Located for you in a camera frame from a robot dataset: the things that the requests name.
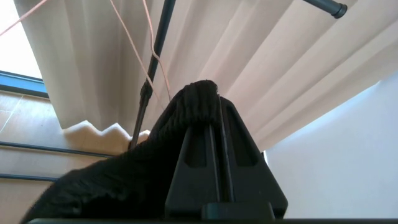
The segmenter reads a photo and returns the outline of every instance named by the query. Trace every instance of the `cord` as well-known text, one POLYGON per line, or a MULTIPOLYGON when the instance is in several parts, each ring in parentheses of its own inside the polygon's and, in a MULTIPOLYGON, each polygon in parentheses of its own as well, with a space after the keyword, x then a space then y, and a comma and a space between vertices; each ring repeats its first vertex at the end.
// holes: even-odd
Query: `cord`
POLYGON ((144 63, 142 62, 142 60, 141 60, 141 58, 140 58, 140 56, 139 56, 139 54, 138 54, 138 51, 137 51, 137 49, 136 49, 136 46, 134 45, 134 42, 132 41, 132 38, 131 38, 131 36, 130 36, 130 33, 129 33, 129 31, 128 31, 126 25, 124 24, 124 22, 123 22, 123 20, 122 20, 122 18, 121 18, 121 16, 120 16, 118 10, 116 9, 116 6, 114 5, 113 0, 109 0, 109 1, 111 2, 112 6, 113 6, 113 9, 114 9, 114 11, 115 11, 115 13, 116 13, 116 15, 118 15, 118 18, 119 18, 119 20, 120 20, 120 22, 121 22, 121 24, 122 24, 124 30, 126 31, 127 36, 129 37, 130 44, 131 44, 132 48, 134 49, 134 52, 136 53, 137 59, 138 59, 140 65, 141 65, 142 71, 144 71, 144 74, 145 74, 145 76, 147 77, 147 80, 148 80, 148 82, 149 82, 150 87, 152 87, 152 90, 154 91, 155 96, 156 96, 156 98, 158 99, 160 106, 161 106, 162 109, 164 110, 164 107, 163 107, 163 105, 162 105, 162 103, 161 103, 160 97, 159 97, 159 95, 157 94, 157 92, 156 92, 156 90, 155 90, 155 86, 154 86, 154 84, 152 83, 152 81, 150 80, 150 78, 149 78, 149 76, 148 76, 148 73, 147 73, 146 70, 145 70, 144 63))
POLYGON ((167 94, 169 95, 169 101, 172 100, 172 97, 170 95, 170 85, 169 85, 169 79, 167 78, 167 74, 163 68, 163 63, 160 60, 160 57, 156 54, 155 52, 155 48, 154 48, 154 30, 152 28, 152 21, 150 19, 150 15, 149 15, 149 11, 148 11, 148 7, 147 7, 147 2, 146 0, 142 0, 142 3, 144 4, 144 8, 145 8, 145 13, 147 15, 148 18, 148 23, 149 23, 149 29, 150 29, 150 49, 152 51, 152 55, 159 61, 160 63, 160 67, 162 69, 162 73, 163 73, 163 77, 164 77, 164 81, 166 82, 166 87, 167 87, 167 94))
POLYGON ((30 16, 34 11, 36 11, 40 6, 42 6, 45 2, 48 0, 42 0, 41 2, 37 3, 32 9, 27 11, 21 18, 19 18, 15 23, 13 23, 11 26, 9 26, 7 29, 5 29, 3 32, 1 32, 0 37, 5 34, 7 31, 9 31, 11 28, 13 28, 15 25, 18 24, 18 22, 22 22, 24 19, 26 19, 28 16, 30 16))

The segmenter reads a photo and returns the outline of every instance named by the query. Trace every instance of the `curtain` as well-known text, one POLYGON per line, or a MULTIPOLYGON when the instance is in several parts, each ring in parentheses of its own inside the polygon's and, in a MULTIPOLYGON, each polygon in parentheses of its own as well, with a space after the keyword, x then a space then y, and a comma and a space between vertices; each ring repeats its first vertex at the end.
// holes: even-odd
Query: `curtain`
MULTIPOLYGON (((37 3, 15 2, 19 14, 37 3)), ((303 1, 177 0, 161 55, 171 94, 213 80, 259 149, 272 147, 398 69, 398 1, 339 2, 341 19, 303 1)), ((116 4, 148 66, 141 1, 116 4)), ((156 33, 163 1, 148 4, 156 33)), ((145 76, 108 0, 51 0, 22 25, 63 128, 132 133, 145 76)), ((166 105, 160 67, 154 85, 166 105)), ((142 130, 161 112, 152 95, 142 130)))

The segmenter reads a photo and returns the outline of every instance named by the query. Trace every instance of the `black tube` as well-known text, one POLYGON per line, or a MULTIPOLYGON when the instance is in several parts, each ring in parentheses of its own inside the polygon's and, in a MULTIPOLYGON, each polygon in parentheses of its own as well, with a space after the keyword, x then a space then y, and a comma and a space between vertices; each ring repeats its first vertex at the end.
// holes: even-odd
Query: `black tube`
POLYGON ((15 179, 15 180, 38 180, 38 181, 50 181, 50 182, 55 182, 58 179, 55 177, 37 177, 37 176, 16 175, 16 174, 0 174, 0 178, 15 179))
POLYGON ((311 5, 330 13, 335 19, 341 18, 347 12, 347 5, 332 0, 304 0, 311 5))
POLYGON ((47 146, 35 146, 35 145, 19 144, 19 143, 13 143, 13 142, 0 141, 0 146, 18 147, 18 148, 24 148, 24 149, 35 149, 35 150, 43 150, 43 151, 50 151, 50 152, 79 154, 79 155, 84 155, 84 156, 97 156, 97 157, 106 157, 106 158, 113 157, 112 155, 107 155, 107 154, 102 154, 102 153, 85 152, 85 151, 79 151, 79 150, 73 150, 73 149, 60 149, 60 148, 56 148, 56 147, 47 147, 47 146))
MULTIPOLYGON (((175 0, 165 0, 162 9, 162 15, 160 16, 159 26, 156 33, 156 39, 154 44, 154 50, 157 55, 160 56, 163 49, 164 40, 166 39, 167 29, 169 28, 170 20, 172 18, 175 0)), ((158 61, 152 55, 150 58, 148 76, 151 81, 154 80, 158 61)), ((149 85, 148 80, 145 81, 141 88, 141 99, 139 101, 139 109, 137 114, 136 125, 132 134, 132 140, 130 142, 129 149, 133 149, 137 145, 139 131, 141 130, 142 121, 144 120, 145 110, 148 106, 150 97, 152 96, 152 88, 149 85)))

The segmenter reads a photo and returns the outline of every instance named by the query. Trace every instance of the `tile grout line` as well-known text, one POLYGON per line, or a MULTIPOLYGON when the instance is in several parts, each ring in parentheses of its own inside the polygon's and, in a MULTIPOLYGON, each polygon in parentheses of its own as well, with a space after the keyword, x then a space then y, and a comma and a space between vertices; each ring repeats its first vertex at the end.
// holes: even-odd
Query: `tile grout line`
POLYGON ((6 121, 6 122, 4 123, 4 125, 2 126, 2 128, 1 128, 1 130, 0 130, 0 133, 2 133, 3 129, 6 127, 8 121, 9 121, 10 118, 13 116, 15 109, 19 106, 19 103, 21 102, 21 100, 23 99, 23 97, 24 97, 24 95, 22 95, 22 96, 19 98, 19 100, 18 100, 17 104, 15 105, 14 109, 12 109, 11 114, 10 114, 10 116, 8 117, 7 121, 6 121))

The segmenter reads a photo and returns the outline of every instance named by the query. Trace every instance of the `black garment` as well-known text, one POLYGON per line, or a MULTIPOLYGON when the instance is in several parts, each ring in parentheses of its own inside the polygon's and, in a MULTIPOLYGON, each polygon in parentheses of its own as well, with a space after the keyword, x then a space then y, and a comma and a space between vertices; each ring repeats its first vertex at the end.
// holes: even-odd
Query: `black garment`
POLYGON ((148 140, 120 156, 73 170, 27 212, 35 218, 160 218, 185 131, 219 126, 220 99, 211 81, 187 85, 169 103, 148 140))

